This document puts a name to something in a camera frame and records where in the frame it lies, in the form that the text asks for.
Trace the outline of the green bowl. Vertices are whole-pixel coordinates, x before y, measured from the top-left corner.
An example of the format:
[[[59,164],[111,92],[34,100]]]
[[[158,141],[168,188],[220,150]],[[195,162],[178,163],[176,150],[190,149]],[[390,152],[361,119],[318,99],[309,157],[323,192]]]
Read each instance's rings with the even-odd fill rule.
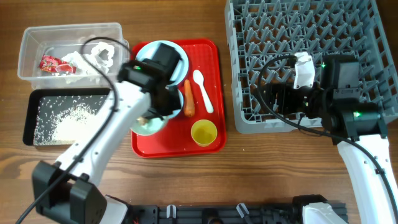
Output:
[[[146,125],[140,126],[136,119],[130,127],[131,131],[141,136],[150,136],[162,130],[169,121],[166,116],[147,120],[148,123]]]

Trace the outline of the yellow cup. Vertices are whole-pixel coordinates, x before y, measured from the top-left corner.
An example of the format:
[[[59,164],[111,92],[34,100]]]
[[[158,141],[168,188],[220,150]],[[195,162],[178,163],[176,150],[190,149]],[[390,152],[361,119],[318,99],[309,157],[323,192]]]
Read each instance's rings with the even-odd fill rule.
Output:
[[[212,121],[200,119],[192,125],[190,134],[197,145],[207,147],[217,138],[218,130]]]

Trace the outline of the white napkin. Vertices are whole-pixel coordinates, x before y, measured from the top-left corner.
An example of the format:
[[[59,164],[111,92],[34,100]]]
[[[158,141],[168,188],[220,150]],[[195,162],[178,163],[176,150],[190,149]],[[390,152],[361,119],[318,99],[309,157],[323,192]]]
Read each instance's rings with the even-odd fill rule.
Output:
[[[79,45],[70,45],[67,47],[68,52],[61,57],[63,61],[75,67],[76,71],[74,73],[59,72],[58,74],[67,77],[67,84],[75,83],[84,76],[88,76],[90,82],[98,85],[101,80],[100,74],[90,64],[102,73],[108,74],[114,64],[115,47],[106,42],[98,42],[93,44],[88,53],[80,54],[79,49]]]

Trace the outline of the white rice pile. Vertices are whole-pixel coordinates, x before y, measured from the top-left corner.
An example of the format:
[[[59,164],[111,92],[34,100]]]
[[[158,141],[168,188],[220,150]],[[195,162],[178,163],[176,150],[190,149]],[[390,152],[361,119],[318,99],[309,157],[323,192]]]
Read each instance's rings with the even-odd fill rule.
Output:
[[[91,128],[105,95],[45,96],[39,100],[33,145],[67,145]]]

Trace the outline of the red snack wrapper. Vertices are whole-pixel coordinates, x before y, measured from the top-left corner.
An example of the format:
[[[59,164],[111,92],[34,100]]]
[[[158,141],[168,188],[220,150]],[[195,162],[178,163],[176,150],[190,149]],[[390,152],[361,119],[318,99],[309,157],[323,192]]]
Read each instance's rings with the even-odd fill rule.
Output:
[[[43,55],[39,68],[49,73],[75,73],[76,67],[72,64],[50,55]]]

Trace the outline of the brown food scrap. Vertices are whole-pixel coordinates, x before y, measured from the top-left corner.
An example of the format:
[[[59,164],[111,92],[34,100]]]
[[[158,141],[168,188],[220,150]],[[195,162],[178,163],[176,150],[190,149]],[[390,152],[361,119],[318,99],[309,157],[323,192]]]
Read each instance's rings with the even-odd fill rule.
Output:
[[[143,126],[143,125],[146,125],[148,123],[148,120],[141,116],[141,117],[139,117],[137,119],[137,122],[139,123],[140,126]]]

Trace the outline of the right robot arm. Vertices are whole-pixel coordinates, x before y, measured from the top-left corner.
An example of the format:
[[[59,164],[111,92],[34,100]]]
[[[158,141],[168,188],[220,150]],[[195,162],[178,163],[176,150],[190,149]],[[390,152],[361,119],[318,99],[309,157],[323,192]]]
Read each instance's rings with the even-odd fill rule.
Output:
[[[294,84],[261,79],[277,61],[294,64]],[[389,154],[387,125],[379,106],[359,97],[359,60],[322,58],[319,84],[306,52],[269,60],[258,76],[256,98],[264,110],[297,129],[331,138],[345,163],[363,223],[397,223],[397,182]]]

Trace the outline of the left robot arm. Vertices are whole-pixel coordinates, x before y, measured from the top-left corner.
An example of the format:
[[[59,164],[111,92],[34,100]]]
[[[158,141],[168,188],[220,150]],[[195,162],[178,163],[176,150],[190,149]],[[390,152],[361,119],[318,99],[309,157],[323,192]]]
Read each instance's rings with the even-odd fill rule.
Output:
[[[173,47],[160,44],[152,58],[123,64],[88,134],[54,164],[41,161],[34,168],[30,208],[59,223],[133,223],[132,207],[103,195],[98,185],[136,119],[166,119],[181,108],[177,89],[169,85],[180,60]]]

